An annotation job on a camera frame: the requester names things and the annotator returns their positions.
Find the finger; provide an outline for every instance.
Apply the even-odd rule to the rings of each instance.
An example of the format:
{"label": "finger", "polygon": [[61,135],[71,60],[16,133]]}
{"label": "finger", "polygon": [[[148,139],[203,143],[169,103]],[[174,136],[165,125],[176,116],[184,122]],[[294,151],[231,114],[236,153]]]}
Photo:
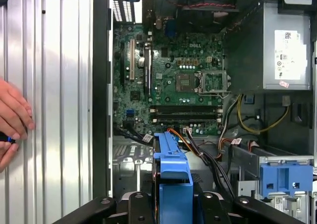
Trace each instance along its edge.
{"label": "finger", "polygon": [[3,155],[6,153],[7,149],[5,147],[5,142],[0,141],[0,160],[2,159]]}
{"label": "finger", "polygon": [[21,118],[23,123],[29,129],[34,129],[34,122],[29,116],[25,107],[22,106],[14,97],[12,97],[10,94],[6,94],[1,96],[1,100]]}
{"label": "finger", "polygon": [[2,117],[0,117],[0,131],[14,140],[21,138],[19,132],[10,126]]}
{"label": "finger", "polygon": [[30,104],[25,100],[23,95],[20,93],[20,91],[13,85],[11,85],[12,88],[8,89],[9,94],[14,97],[28,112],[29,116],[32,116],[32,109]]}
{"label": "finger", "polygon": [[19,145],[16,143],[14,143],[10,146],[10,148],[7,150],[7,152],[4,154],[2,160],[0,161],[0,172],[2,172],[9,165],[9,163],[13,160],[18,149],[19,149]]}
{"label": "finger", "polygon": [[19,118],[19,116],[8,107],[3,101],[0,101],[0,116],[13,128],[15,129],[21,137],[26,135],[24,126]]}

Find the dell logo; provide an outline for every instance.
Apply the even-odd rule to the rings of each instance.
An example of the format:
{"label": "dell logo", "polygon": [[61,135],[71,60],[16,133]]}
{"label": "dell logo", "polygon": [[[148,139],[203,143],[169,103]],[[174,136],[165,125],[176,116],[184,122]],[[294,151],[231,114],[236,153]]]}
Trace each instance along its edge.
{"label": "dell logo", "polygon": [[200,45],[200,43],[194,44],[194,43],[190,43],[189,44],[190,48],[201,48],[202,46]]}

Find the sheet metal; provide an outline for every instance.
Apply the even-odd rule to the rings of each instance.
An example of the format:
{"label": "sheet metal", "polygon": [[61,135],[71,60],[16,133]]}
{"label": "sheet metal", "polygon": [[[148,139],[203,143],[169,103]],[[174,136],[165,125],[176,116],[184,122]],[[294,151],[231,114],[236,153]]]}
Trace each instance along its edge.
{"label": "sheet metal", "polygon": [[91,15],[92,0],[0,8],[0,76],[36,121],[0,174],[1,224],[50,224],[92,198]]}

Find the black plastic frame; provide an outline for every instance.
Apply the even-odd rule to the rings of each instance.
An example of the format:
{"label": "black plastic frame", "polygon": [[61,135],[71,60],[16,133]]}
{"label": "black plastic frame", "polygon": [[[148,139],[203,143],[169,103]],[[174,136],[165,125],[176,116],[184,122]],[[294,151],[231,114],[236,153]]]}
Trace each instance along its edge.
{"label": "black plastic frame", "polygon": [[109,30],[111,10],[109,0],[93,2],[93,197],[108,196],[110,170],[108,169],[108,83],[110,78]]}

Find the blue connector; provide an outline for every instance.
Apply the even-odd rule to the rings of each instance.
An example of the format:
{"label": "blue connector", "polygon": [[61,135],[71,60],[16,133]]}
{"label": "blue connector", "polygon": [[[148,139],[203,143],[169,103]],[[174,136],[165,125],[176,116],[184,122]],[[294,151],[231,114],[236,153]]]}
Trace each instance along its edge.
{"label": "blue connector", "polygon": [[160,162],[160,223],[192,224],[194,188],[187,158],[169,132],[154,136],[160,147],[159,153],[154,153],[155,162]]}
{"label": "blue connector", "polygon": [[284,192],[294,196],[297,191],[312,191],[313,167],[298,162],[279,165],[264,164],[260,167],[260,194]]}
{"label": "blue connector", "polygon": [[134,109],[127,109],[125,113],[126,113],[126,116],[134,116]]}
{"label": "blue connector", "polygon": [[176,36],[176,20],[170,19],[165,23],[165,36],[169,38],[174,38]]}

